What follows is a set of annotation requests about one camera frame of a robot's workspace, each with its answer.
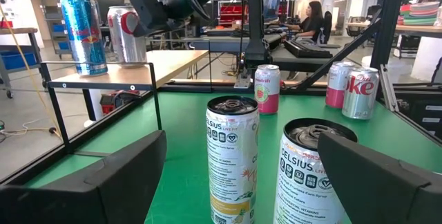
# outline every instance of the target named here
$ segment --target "green table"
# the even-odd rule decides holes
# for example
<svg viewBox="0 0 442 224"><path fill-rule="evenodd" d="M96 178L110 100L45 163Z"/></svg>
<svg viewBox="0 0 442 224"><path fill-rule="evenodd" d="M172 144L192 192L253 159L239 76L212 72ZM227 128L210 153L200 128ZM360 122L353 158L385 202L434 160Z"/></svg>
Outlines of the green table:
<svg viewBox="0 0 442 224"><path fill-rule="evenodd" d="M168 151L145 223L211 223L205 112L207 102L221 95L160 93ZM442 172L442 149L384 106L376 103L370 121L356 121L342 116L338 109L326 107L324 100L324 97L283 95L278 114L260 117L256 224L272 223L282 128L294 118L324 118L337 122L355 131L362 145ZM81 150L112 153L156 128L155 108L153 100L149 100L109 126ZM66 156L31 180L28 186L40 187L97 160L99 158Z"/></svg>

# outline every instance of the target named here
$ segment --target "celsius can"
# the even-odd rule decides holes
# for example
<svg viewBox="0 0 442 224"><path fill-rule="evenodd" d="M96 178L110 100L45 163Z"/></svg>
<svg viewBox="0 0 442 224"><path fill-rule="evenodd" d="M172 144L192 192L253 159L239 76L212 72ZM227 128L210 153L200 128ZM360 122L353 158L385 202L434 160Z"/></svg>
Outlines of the celsius can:
<svg viewBox="0 0 442 224"><path fill-rule="evenodd" d="M379 74L375 68L353 68L345 89L343 115L349 118L372 118Z"/></svg>
<svg viewBox="0 0 442 224"><path fill-rule="evenodd" d="M108 71L99 16L95 0L60 0L61 11L68 31L72 56L79 75L101 75Z"/></svg>
<svg viewBox="0 0 442 224"><path fill-rule="evenodd" d="M273 224L337 224L344 216L317 152L322 132L354 142L353 131L328 120L292 120L281 138Z"/></svg>
<svg viewBox="0 0 442 224"><path fill-rule="evenodd" d="M327 83L327 94L325 96L325 104L327 106L340 109L343 107L348 74L353 67L353 62L334 62L333 65L331 65Z"/></svg>
<svg viewBox="0 0 442 224"><path fill-rule="evenodd" d="M255 99L260 113L276 113L281 73L276 65L259 65L255 72Z"/></svg>
<svg viewBox="0 0 442 224"><path fill-rule="evenodd" d="M147 62L146 40L144 37L134 37L133 31L139 23L138 15L133 6L113 6L109 8L108 24L110 38L118 62ZM144 66L122 65L123 68Z"/></svg>
<svg viewBox="0 0 442 224"><path fill-rule="evenodd" d="M207 104L211 218L215 224L252 224L258 164L258 103L224 96Z"/></svg>

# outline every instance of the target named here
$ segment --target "can lid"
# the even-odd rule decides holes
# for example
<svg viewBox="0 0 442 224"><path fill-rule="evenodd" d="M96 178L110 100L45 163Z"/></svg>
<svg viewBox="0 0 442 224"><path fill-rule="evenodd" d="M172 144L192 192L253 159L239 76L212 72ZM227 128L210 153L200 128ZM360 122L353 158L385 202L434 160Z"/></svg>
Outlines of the can lid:
<svg viewBox="0 0 442 224"><path fill-rule="evenodd" d="M279 66L273 65L273 64L263 64L258 66L259 69L263 70L276 70L279 69Z"/></svg>
<svg viewBox="0 0 442 224"><path fill-rule="evenodd" d="M358 142L352 130L329 120L301 118L288 122L284 127L284 134L290 141L311 151L317 150L318 139L323 132L330 132Z"/></svg>
<svg viewBox="0 0 442 224"><path fill-rule="evenodd" d="M356 67L352 69L353 71L358 71L358 72L368 72L368 73L377 73L379 72L379 70L375 69L375 68L364 68L364 67Z"/></svg>
<svg viewBox="0 0 442 224"><path fill-rule="evenodd" d="M248 97L232 95L212 99L207 103L207 108L222 115L244 115L255 111L258 103Z"/></svg>
<svg viewBox="0 0 442 224"><path fill-rule="evenodd" d="M333 64L339 66L355 66L353 62L334 62Z"/></svg>

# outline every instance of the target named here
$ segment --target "concrete floor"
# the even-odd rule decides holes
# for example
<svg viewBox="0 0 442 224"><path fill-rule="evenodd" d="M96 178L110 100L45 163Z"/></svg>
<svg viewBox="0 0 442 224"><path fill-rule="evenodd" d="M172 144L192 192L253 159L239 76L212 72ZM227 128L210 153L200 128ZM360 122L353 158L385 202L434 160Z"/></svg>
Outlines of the concrete floor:
<svg viewBox="0 0 442 224"><path fill-rule="evenodd" d="M331 44L344 44L351 41L349 37L331 37ZM41 57L45 61L58 61L58 55L54 54L52 43L45 42L45 48L41 49ZM360 64L362 57L372 54L372 47L358 48L348 59ZM212 59L219 54L212 54ZM113 59L113 54L109 54L109 59ZM70 55L64 55L63 60L72 60ZM201 68L209 58L204 58L198 62L198 67ZM212 78L234 80L234 77L225 75L225 71L231 70L231 64L234 62L232 55L223 55L212 63ZM401 62L405 64L413 64L413 59L402 59ZM61 64L51 64L51 77L58 78L65 75L75 73L75 68L72 66L62 66ZM38 70L32 70L37 88L41 91L42 98L46 103L48 109L52 112L52 104L47 93L43 91L41 86L41 78ZM187 72L181 73L177 78L185 79ZM283 71L282 77L286 78L288 72ZM300 73L296 80L301 80L305 77L305 73ZM22 124L25 122L41 119L38 122L29 124L29 128L38 127L53 127L54 125L48 118L46 110L40 102L35 93L35 88L27 71L10 74L12 89L14 91L14 98L8 99L5 91L0 91L0 120L6 124L6 130L22 129ZM201 71L198 79L209 79L209 67ZM413 80L409 75L403 75L400 82L419 82ZM68 135L72 136L84 128L84 123L87 121L86 106L84 104L83 95L79 89L63 89L58 88L57 97L61 107ZM57 136L51 135L45 131L29 131L25 135L10 136L5 141L0 143L0 178L11 174L13 171L26 165L41 154L47 152L61 141Z"/></svg>

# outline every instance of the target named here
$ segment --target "blue bin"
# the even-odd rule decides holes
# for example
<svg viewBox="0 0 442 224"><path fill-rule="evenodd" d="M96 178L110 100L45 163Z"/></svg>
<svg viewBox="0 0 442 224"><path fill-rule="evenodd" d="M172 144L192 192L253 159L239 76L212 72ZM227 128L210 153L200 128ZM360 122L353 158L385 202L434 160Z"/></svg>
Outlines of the blue bin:
<svg viewBox="0 0 442 224"><path fill-rule="evenodd" d="M1 58L3 58L3 62L5 64L6 70L16 69L16 68L25 68L25 63L21 58L20 53L18 52L1 52ZM29 66L37 64L37 60L35 59L34 54L32 53L24 53L25 59L28 62Z"/></svg>
<svg viewBox="0 0 442 224"><path fill-rule="evenodd" d="M62 50L68 50L69 49L69 45L68 45L67 41L59 41L58 46Z"/></svg>
<svg viewBox="0 0 442 224"><path fill-rule="evenodd" d="M52 30L54 32L64 32L64 26L63 24L54 24L52 25Z"/></svg>

